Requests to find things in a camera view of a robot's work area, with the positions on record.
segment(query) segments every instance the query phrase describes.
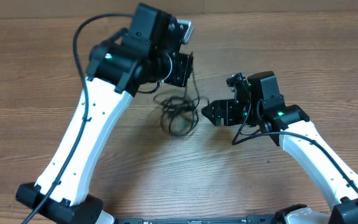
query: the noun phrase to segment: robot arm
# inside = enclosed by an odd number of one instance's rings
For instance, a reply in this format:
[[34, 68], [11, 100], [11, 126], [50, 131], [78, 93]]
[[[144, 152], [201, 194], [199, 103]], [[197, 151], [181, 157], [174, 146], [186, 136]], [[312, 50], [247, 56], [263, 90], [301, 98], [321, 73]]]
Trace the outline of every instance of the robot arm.
[[[221, 124], [221, 119], [224, 120], [226, 126], [236, 124], [242, 124], [242, 127], [245, 124], [259, 126], [262, 134], [255, 134], [236, 142], [242, 129], [240, 128], [233, 144], [239, 144], [257, 136], [269, 135], [276, 145], [281, 146], [306, 171], [324, 196], [332, 214], [342, 218], [355, 218], [347, 222], [357, 223], [358, 175], [327, 145], [310, 121], [309, 116], [299, 106], [285, 106], [284, 97], [279, 92], [274, 73], [262, 72], [247, 78], [238, 73], [228, 78], [226, 82], [228, 86], [233, 87], [234, 99], [212, 102], [202, 109], [203, 115], [216, 126]], [[326, 154], [314, 142], [322, 146]], [[302, 205], [290, 210], [304, 207]], [[329, 215], [324, 214], [315, 215], [315, 217], [316, 222], [308, 223], [324, 223], [323, 221], [327, 223], [330, 219]]]
[[[57, 223], [114, 223], [113, 217], [102, 211], [103, 202], [88, 194], [96, 162], [140, 85], [164, 82], [186, 86], [193, 56], [179, 50], [192, 30], [191, 21], [178, 21], [166, 12], [139, 4], [130, 29], [123, 28], [95, 46], [86, 69], [88, 99], [83, 91], [56, 154], [36, 183], [19, 187], [16, 199], [33, 209], [44, 200], [40, 214]], [[121, 45], [116, 44], [121, 36]], [[73, 156], [63, 167], [83, 123], [85, 100], [89, 103], [87, 122]], [[62, 168], [58, 185], [45, 199]]]
[[[358, 188], [358, 175], [327, 145], [311, 121], [298, 121], [289, 124], [285, 132], [309, 136], [317, 141]], [[341, 199], [344, 197], [350, 200], [358, 198], [358, 194], [349, 186], [333, 163], [316, 146], [304, 139], [289, 135], [280, 135], [280, 145], [306, 171], [324, 196], [331, 210], [335, 205], [342, 203]]]

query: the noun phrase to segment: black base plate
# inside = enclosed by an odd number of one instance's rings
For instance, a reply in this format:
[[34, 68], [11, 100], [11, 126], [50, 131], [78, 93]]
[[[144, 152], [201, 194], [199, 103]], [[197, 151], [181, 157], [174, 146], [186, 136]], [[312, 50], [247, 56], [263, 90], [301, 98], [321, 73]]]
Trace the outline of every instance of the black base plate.
[[121, 218], [114, 224], [271, 224], [277, 223], [275, 215], [248, 215], [244, 218], [182, 218], [143, 220], [141, 218]]

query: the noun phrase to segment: wood grain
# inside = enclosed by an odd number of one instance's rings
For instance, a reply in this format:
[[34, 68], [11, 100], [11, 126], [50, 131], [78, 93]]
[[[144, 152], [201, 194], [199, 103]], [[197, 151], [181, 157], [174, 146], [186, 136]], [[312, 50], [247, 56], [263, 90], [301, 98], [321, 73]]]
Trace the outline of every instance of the wood grain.
[[[202, 95], [232, 98], [224, 81], [230, 74], [273, 70], [287, 104], [300, 105], [358, 173], [358, 12], [183, 18], [196, 27], [183, 50], [194, 51]], [[81, 91], [71, 40], [84, 20], [0, 20], [0, 223], [20, 223], [29, 213], [14, 200], [17, 187], [41, 174], [70, 122]], [[128, 24], [102, 19], [86, 27], [79, 39], [83, 63], [94, 44]], [[109, 213], [242, 217], [296, 203], [328, 212], [306, 173], [269, 138], [231, 146], [237, 127], [216, 128], [205, 118], [193, 135], [171, 138], [160, 130], [152, 97], [136, 96], [95, 170], [91, 194]]]
[[133, 13], [139, 2], [175, 15], [358, 10], [358, 0], [0, 0], [0, 19]]

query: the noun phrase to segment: white arm link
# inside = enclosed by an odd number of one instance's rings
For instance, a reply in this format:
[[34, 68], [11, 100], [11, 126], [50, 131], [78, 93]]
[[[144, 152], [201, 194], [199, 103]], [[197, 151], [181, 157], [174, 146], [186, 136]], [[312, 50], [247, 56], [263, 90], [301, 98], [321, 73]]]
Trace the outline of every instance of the white arm link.
[[[283, 131], [301, 134], [316, 140], [333, 157], [358, 188], [358, 175], [327, 145], [311, 121], [299, 121], [290, 124], [288, 129]], [[334, 205], [341, 203], [341, 198], [343, 197], [348, 197], [351, 200], [358, 198], [358, 194], [351, 187], [347, 187], [346, 180], [343, 179], [331, 161], [315, 145], [304, 139], [284, 134], [280, 135], [280, 145], [306, 171], [324, 196], [331, 210]]]
[[[90, 180], [103, 147], [118, 118], [130, 105], [133, 97], [128, 92], [114, 92], [115, 86], [98, 78], [86, 81], [89, 92], [89, 113], [82, 138], [71, 158], [61, 184], [56, 186], [50, 198], [61, 202], [63, 198], [70, 201], [70, 206], [83, 202], [88, 195]], [[82, 92], [73, 119], [47, 168], [37, 179], [41, 194], [46, 194], [59, 170], [62, 168], [68, 153], [73, 146], [82, 123], [85, 106]]]

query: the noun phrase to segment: green led light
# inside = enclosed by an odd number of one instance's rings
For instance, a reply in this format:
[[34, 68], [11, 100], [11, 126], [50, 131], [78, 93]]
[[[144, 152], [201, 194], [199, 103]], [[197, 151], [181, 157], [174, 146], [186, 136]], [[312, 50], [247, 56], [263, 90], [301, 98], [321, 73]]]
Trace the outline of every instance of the green led light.
[[107, 53], [107, 54], [104, 56], [104, 58], [106, 58], [106, 59], [112, 59], [112, 55], [109, 54], [109, 53]]

